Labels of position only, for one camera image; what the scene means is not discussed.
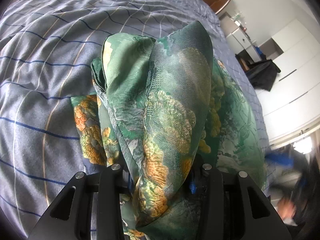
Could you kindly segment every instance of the green floral fabric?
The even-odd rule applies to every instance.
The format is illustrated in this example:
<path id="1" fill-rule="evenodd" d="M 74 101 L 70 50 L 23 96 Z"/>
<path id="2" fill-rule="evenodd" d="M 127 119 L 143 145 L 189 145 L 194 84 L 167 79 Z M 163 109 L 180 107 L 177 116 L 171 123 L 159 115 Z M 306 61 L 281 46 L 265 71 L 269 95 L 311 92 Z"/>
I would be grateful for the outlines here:
<path id="1" fill-rule="evenodd" d="M 195 238 L 201 200 L 182 184 L 196 154 L 263 187 L 252 110 L 199 22 L 158 40 L 109 36 L 92 76 L 97 95 L 72 98 L 83 155 L 126 162 L 135 191 L 121 196 L 121 212 L 132 240 Z"/>

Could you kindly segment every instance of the silver bolt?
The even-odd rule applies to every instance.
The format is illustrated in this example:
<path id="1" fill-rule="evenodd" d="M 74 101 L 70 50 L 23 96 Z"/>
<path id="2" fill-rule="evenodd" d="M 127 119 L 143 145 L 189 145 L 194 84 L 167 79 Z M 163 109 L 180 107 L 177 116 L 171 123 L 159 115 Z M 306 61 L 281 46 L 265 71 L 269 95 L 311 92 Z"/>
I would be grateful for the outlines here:
<path id="1" fill-rule="evenodd" d="M 241 178 L 246 178 L 248 176 L 248 173 L 246 173 L 245 171 L 239 171 L 239 176 Z"/>
<path id="2" fill-rule="evenodd" d="M 121 168 L 121 165 L 118 163 L 115 163 L 111 166 L 111 169 L 113 169 L 114 171 L 117 171 Z"/>
<path id="3" fill-rule="evenodd" d="M 84 172 L 83 171 L 79 171 L 76 173 L 76 179 L 81 179 L 84 176 Z"/>
<path id="4" fill-rule="evenodd" d="M 212 166 L 209 163 L 205 163 L 202 165 L 202 168 L 206 171 L 211 170 Z"/>

